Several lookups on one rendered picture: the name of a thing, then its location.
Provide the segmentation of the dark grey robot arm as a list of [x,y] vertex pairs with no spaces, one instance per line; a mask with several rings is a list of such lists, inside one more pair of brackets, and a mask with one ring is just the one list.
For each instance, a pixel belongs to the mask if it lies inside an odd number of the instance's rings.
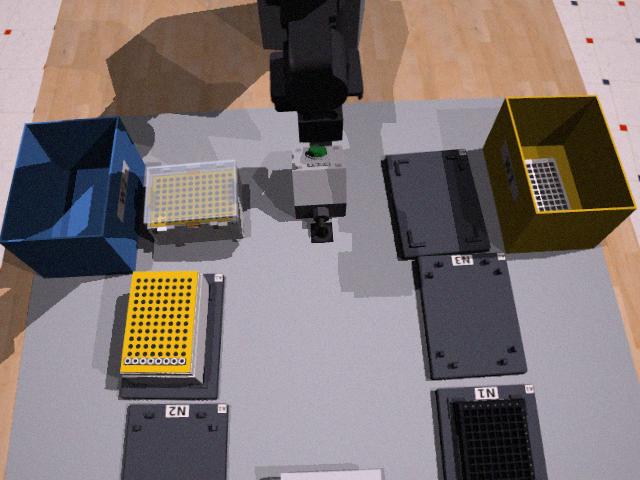
[[299,142],[332,146],[332,141],[342,140],[342,104],[348,97],[344,0],[265,1],[267,6],[280,6],[280,23],[287,28],[285,97],[298,110]]

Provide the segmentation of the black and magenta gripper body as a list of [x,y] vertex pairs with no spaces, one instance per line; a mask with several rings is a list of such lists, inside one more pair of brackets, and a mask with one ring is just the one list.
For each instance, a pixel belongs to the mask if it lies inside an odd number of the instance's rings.
[[[363,98],[363,80],[360,63],[359,50],[349,48],[350,69],[348,97],[358,96],[358,100]],[[285,97],[283,52],[272,52],[270,54],[270,95],[271,101],[275,104],[277,112],[297,111],[292,107]]]

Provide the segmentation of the blue open-top bin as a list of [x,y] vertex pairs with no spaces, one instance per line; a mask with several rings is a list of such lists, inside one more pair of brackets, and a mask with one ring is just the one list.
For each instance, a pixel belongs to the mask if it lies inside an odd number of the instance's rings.
[[133,274],[144,174],[119,116],[25,123],[0,244],[43,278]]

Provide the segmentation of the grey bench mat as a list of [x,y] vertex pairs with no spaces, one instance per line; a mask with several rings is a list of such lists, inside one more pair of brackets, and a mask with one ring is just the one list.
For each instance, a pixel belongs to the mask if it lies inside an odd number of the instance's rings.
[[[505,97],[343,103],[346,216],[296,219],[297,111],[120,117],[145,164],[135,272],[225,277],[217,400],[122,399],[132,274],[34,273],[5,480],[123,480],[130,404],[228,411],[226,480],[381,469],[444,480],[436,390],[533,384],[548,480],[640,480],[640,384],[601,246],[506,254],[483,146]],[[388,154],[466,149],[528,371],[431,380]],[[236,159],[244,238],[158,245],[147,167]]]

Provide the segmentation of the yellow open-top bin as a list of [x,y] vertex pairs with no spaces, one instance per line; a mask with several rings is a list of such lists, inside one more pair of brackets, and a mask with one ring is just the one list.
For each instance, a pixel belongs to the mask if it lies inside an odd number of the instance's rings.
[[[506,254],[593,249],[637,209],[597,95],[505,97],[483,153]],[[538,212],[525,160],[541,158],[572,210]]]

